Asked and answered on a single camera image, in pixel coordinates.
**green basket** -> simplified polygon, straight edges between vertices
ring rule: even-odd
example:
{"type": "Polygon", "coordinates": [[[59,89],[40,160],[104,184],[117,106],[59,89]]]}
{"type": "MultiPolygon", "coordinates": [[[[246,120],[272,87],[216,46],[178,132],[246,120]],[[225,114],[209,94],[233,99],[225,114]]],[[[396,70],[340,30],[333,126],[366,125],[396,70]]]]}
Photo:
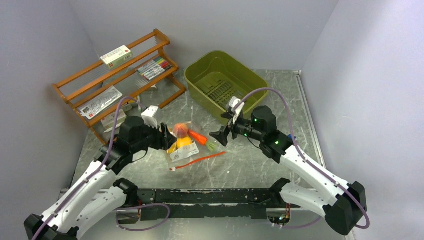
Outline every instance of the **green basket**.
{"type": "MultiPolygon", "coordinates": [[[[242,99],[255,89],[267,88],[268,83],[256,73],[223,51],[211,51],[187,67],[184,78],[191,97],[222,124],[231,97],[242,99]]],[[[247,99],[243,108],[245,118],[261,102],[268,91],[260,91],[247,99]]]]}

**white wall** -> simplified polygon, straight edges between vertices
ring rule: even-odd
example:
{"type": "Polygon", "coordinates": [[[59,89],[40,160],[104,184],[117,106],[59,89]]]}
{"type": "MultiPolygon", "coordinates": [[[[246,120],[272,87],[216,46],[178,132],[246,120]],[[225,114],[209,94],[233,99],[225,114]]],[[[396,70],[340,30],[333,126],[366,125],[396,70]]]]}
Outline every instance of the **white wall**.
{"type": "Polygon", "coordinates": [[[0,239],[28,239],[24,221],[67,187],[87,128],[54,92],[97,61],[67,0],[0,3],[0,239]]]}
{"type": "Polygon", "coordinates": [[[181,67],[222,50],[255,69],[301,69],[338,0],[72,1],[100,55],[157,28],[181,67]]]}
{"type": "Polygon", "coordinates": [[[327,166],[365,186],[358,240],[424,238],[424,2],[341,0],[303,68],[327,166]]]}

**wooden shelf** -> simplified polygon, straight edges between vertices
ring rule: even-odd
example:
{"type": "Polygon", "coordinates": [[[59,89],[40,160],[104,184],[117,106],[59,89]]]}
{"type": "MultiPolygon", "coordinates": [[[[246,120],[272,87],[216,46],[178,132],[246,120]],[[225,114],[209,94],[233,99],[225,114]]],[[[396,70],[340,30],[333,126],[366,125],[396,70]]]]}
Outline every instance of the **wooden shelf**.
{"type": "MultiPolygon", "coordinates": [[[[172,59],[170,59],[163,49],[164,46],[170,44],[170,40],[165,34],[160,32],[159,30],[155,29],[155,30],[153,30],[153,32],[147,34],[146,36],[136,40],[133,43],[128,44],[127,47],[129,49],[135,48],[136,46],[144,43],[145,41],[147,41],[151,38],[156,38],[156,45],[155,46],[150,47],[148,50],[142,52],[141,54],[139,54],[137,56],[134,56],[132,59],[130,59],[129,61],[125,62],[124,64],[118,66],[117,68],[110,70],[106,74],[90,81],[88,84],[84,85],[83,87],[72,92],[69,95],[64,95],[60,88],[71,83],[72,81],[75,81],[76,79],[80,78],[81,76],[95,70],[96,68],[102,66],[103,62],[101,60],[99,60],[99,61],[93,63],[92,65],[82,69],[81,71],[65,78],[64,80],[60,81],[59,83],[52,84],[52,87],[57,92],[57,94],[62,98],[62,100],[73,109],[73,111],[79,116],[79,118],[84,122],[84,124],[91,131],[94,132],[94,134],[97,136],[97,138],[103,144],[106,144],[106,141],[102,138],[102,136],[98,132],[95,131],[93,126],[95,124],[97,124],[98,122],[100,122],[100,120],[103,119],[104,117],[106,117],[107,115],[116,111],[116,109],[118,107],[118,103],[107,108],[106,110],[102,111],[101,113],[97,114],[91,120],[87,120],[85,117],[83,117],[81,115],[81,113],[78,111],[78,108],[81,107],[82,105],[84,105],[85,103],[87,103],[88,101],[92,100],[93,98],[97,97],[98,95],[100,95],[101,93],[103,93],[104,91],[109,89],[111,86],[114,86],[114,85],[122,82],[123,80],[127,79],[129,76],[135,74],[137,72],[137,69],[140,68],[141,66],[143,66],[144,64],[146,64],[147,62],[149,62],[149,61],[160,56],[160,57],[164,58],[165,60],[167,60],[169,62],[169,64],[172,65],[172,67],[170,69],[168,69],[167,71],[165,71],[164,73],[162,73],[161,75],[155,77],[153,80],[149,81],[148,84],[146,84],[145,86],[143,86],[140,89],[137,89],[136,91],[131,93],[130,94],[131,97],[136,98],[138,95],[140,95],[141,93],[143,93],[144,91],[149,89],[151,86],[157,84],[158,82],[162,81],[165,78],[168,78],[174,85],[176,85],[179,88],[179,91],[176,92],[171,97],[169,97],[164,102],[162,102],[159,105],[160,108],[165,107],[166,105],[168,105],[170,102],[175,100],[177,97],[179,97],[180,95],[182,95],[186,91],[186,88],[178,80],[176,80],[174,75],[173,75],[173,73],[179,69],[177,63],[175,61],[173,61],[172,59]],[[155,52],[157,52],[157,54],[155,56],[144,60],[146,57],[150,56],[151,54],[154,54],[155,52]],[[137,66],[132,67],[133,69],[129,70],[128,72],[126,72],[122,76],[118,77],[117,79],[115,79],[115,80],[113,80],[113,81],[111,81],[107,84],[104,84],[100,89],[97,89],[94,92],[91,92],[90,94],[88,94],[88,91],[92,90],[94,87],[102,84],[107,79],[115,76],[116,74],[118,74],[122,70],[125,70],[128,67],[130,67],[131,65],[133,65],[133,64],[135,64],[139,61],[142,61],[142,60],[144,60],[144,61],[141,64],[138,64],[137,66]],[[88,94],[88,95],[85,96],[83,99],[78,100],[76,103],[72,103],[73,100],[77,100],[77,98],[79,96],[82,96],[84,94],[88,94]]],[[[123,103],[126,104],[129,101],[130,101],[129,99],[126,99],[126,100],[123,101],[123,103]]]]}

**gray marble table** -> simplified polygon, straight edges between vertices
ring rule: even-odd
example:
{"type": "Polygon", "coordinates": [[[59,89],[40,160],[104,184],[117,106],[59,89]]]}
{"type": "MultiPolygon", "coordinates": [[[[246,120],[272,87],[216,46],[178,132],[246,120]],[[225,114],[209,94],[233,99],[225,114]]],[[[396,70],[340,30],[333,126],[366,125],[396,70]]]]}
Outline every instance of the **gray marble table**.
{"type": "MultiPolygon", "coordinates": [[[[294,72],[282,70],[255,70],[255,72],[265,79],[271,88],[282,92],[291,112],[294,134],[300,147],[315,161],[322,164],[314,131],[309,124],[302,89],[294,72]]],[[[175,76],[187,86],[182,70],[175,76]]],[[[168,80],[161,81],[158,88],[161,91],[152,90],[141,95],[143,104],[158,105],[178,90],[168,80]]],[[[278,129],[289,134],[287,114],[280,98],[270,92],[261,105],[271,108],[277,116],[278,129]]],[[[162,112],[163,122],[170,123],[185,122],[191,119],[193,112],[193,121],[206,133],[215,132],[221,127],[215,118],[190,97],[188,91],[164,107],[162,112]]],[[[140,113],[132,110],[130,115],[140,115],[140,113]]],[[[72,184],[82,176],[101,146],[101,142],[89,131],[72,184]]],[[[177,171],[170,171],[164,152],[149,150],[145,158],[128,165],[118,177],[132,181],[139,188],[149,189],[269,188],[280,178],[290,179],[302,187],[310,187],[290,169],[265,157],[245,137],[239,136],[236,140],[229,140],[225,151],[224,155],[203,160],[177,171]]],[[[104,188],[108,189],[111,185],[112,182],[104,188]]]]}

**marker set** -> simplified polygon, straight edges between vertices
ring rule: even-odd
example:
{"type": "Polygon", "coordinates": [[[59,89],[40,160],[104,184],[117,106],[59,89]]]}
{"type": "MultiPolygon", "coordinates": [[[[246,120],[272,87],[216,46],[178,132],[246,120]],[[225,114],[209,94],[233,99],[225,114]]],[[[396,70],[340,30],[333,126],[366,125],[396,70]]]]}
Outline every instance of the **marker set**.
{"type": "Polygon", "coordinates": [[[146,80],[150,81],[163,74],[171,67],[172,65],[169,64],[169,62],[167,62],[163,57],[158,56],[137,69],[137,72],[146,80]]]}

